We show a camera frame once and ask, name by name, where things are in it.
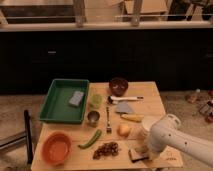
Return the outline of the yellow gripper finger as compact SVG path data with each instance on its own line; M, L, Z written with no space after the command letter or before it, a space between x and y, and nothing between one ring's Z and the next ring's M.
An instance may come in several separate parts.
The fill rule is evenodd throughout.
M149 151L148 156L150 161L154 161L155 159L159 158L160 153Z

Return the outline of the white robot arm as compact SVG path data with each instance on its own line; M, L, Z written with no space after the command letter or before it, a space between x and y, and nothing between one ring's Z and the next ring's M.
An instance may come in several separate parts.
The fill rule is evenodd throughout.
M167 114L154 123L148 136L149 151L160 154L170 146L213 167L213 142L179 131L180 125L180 119L173 114Z

